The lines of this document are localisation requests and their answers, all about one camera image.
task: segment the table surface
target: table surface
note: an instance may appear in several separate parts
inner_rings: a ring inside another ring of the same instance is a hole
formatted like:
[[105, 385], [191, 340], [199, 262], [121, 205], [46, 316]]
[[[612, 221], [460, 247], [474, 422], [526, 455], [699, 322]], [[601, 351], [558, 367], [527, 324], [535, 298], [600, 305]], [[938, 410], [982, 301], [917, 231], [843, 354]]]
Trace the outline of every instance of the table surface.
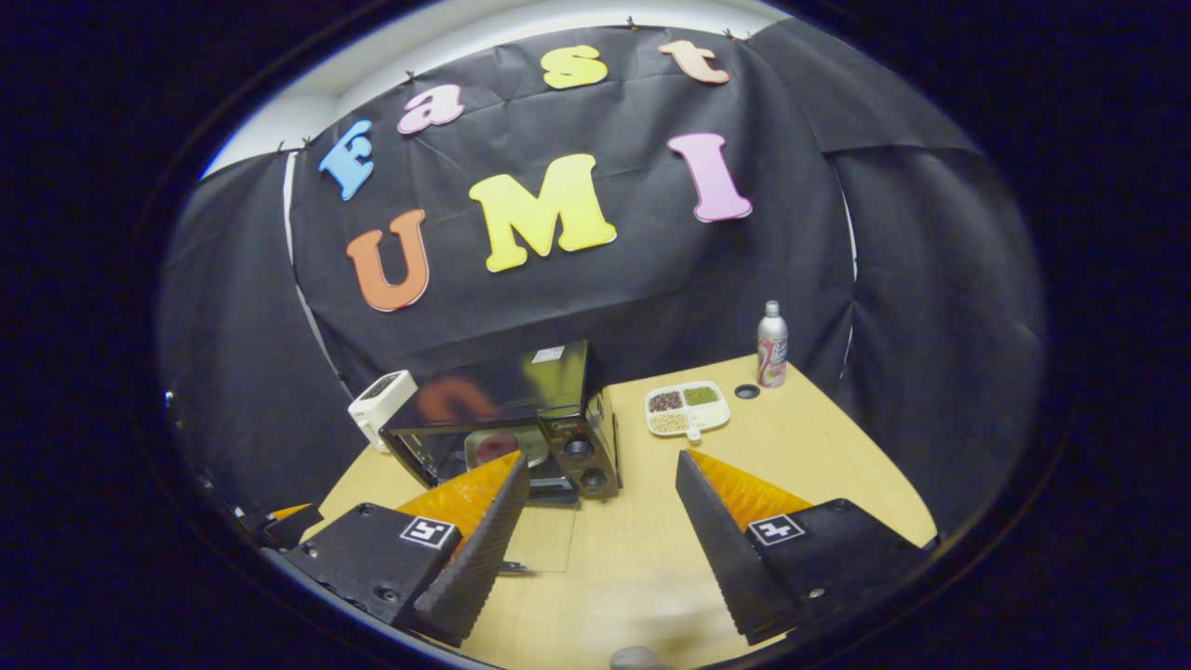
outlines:
[[[611, 387], [624, 488], [578, 512], [526, 507], [505, 558], [537, 574], [497, 578], [461, 651], [504, 668], [606, 670], [615, 651], [646, 645], [690, 668], [781, 639], [749, 646], [732, 626], [674, 489], [678, 455], [691, 445], [646, 426], [644, 396], [659, 387], [713, 382], [724, 394], [731, 419], [703, 433], [694, 447], [703, 453], [811, 505], [848, 499], [915, 545], [935, 537], [897, 467], [796, 369], [780, 389], [737, 399], [755, 367], [743, 357]], [[306, 537], [361, 502], [395, 508], [424, 490], [392, 456], [366, 447], [319, 508], [326, 521]]]

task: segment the orange letter u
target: orange letter u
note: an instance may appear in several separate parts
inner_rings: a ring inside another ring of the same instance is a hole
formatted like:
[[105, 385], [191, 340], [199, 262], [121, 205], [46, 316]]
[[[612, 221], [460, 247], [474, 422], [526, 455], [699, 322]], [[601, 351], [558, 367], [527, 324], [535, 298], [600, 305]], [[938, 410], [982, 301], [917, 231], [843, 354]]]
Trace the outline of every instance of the orange letter u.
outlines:
[[380, 264], [380, 230], [369, 230], [348, 244], [348, 257], [356, 265], [360, 292], [373, 308], [398, 309], [416, 302], [426, 290], [430, 264], [426, 262], [426, 248], [422, 243], [419, 227], [425, 217], [426, 212], [423, 209], [410, 209], [388, 224], [388, 230], [398, 236], [405, 253], [405, 278], [395, 286], [385, 278], [385, 269]]

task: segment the yellow letter m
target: yellow letter m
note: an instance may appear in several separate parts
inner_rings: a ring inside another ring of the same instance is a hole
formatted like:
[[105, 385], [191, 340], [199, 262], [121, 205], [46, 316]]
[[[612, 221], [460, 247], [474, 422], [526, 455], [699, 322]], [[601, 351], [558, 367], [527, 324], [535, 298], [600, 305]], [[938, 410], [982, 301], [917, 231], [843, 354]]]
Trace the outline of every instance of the yellow letter m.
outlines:
[[572, 154], [555, 159], [545, 168], [538, 196], [517, 183], [507, 174], [490, 176], [468, 192], [484, 206], [492, 255], [486, 264], [490, 271], [500, 271], [525, 262], [525, 249], [513, 239], [513, 228], [522, 238], [545, 256], [554, 244], [554, 221], [562, 218], [559, 245], [567, 251], [607, 244], [616, 239], [616, 227], [604, 220], [592, 184], [596, 158], [587, 154]]

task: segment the orange soft pad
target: orange soft pad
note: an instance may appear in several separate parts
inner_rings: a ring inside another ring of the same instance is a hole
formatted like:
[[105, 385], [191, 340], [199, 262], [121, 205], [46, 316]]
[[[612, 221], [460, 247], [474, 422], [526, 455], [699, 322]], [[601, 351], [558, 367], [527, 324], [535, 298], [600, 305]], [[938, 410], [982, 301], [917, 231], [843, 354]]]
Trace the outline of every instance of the orange soft pad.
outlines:
[[803, 499], [759, 480], [743, 470], [737, 470], [710, 456], [687, 450], [699, 471], [707, 478], [721, 502], [732, 515], [732, 521], [743, 532], [754, 521], [791, 514], [811, 507]]
[[276, 512], [273, 513], [273, 519], [275, 519], [278, 521], [281, 521], [282, 519], [289, 516], [291, 514], [294, 514], [295, 512], [301, 512], [301, 511], [306, 509], [307, 507], [310, 507], [310, 503], [306, 503], [306, 505], [295, 505], [293, 507], [287, 507], [285, 509], [279, 509], [279, 511], [276, 511]]
[[397, 511], [454, 524], [463, 536], [463, 540], [455, 549], [455, 553], [459, 553], [487, 514], [488, 507], [500, 493], [500, 487], [504, 486], [519, 456], [520, 452], [515, 451], [491, 461], [430, 489]]

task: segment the silver bottle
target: silver bottle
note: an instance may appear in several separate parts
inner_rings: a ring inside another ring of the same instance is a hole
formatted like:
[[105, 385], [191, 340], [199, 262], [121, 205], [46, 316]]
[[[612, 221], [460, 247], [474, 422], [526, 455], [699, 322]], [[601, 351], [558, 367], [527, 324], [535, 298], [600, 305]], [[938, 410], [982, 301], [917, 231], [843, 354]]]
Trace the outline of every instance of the silver bottle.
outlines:
[[756, 326], [756, 383], [777, 389], [786, 382], [790, 328], [778, 313], [778, 300], [765, 302], [765, 318]]

